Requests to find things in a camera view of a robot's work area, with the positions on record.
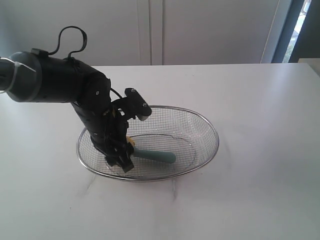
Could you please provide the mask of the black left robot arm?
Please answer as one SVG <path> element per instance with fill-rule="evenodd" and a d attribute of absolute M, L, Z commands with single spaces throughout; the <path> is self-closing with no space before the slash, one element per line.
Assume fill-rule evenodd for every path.
<path fill-rule="evenodd" d="M 97 69 L 74 58 L 17 52 L 0 59 L 0 89 L 20 103 L 70 103 L 108 163 L 124 172 L 134 168 L 134 148 L 127 141 L 138 99 L 133 88 L 112 101 L 111 81 Z"/>

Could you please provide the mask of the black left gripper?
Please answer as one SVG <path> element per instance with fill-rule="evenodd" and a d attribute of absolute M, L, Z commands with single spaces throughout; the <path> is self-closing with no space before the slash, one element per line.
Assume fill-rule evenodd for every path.
<path fill-rule="evenodd" d="M 120 113 L 98 116 L 91 113 L 88 119 L 90 120 L 88 130 L 93 146 L 105 155 L 107 164 L 111 167 L 120 166 L 125 173 L 132 170 L 134 164 L 126 140 L 128 116 Z"/>

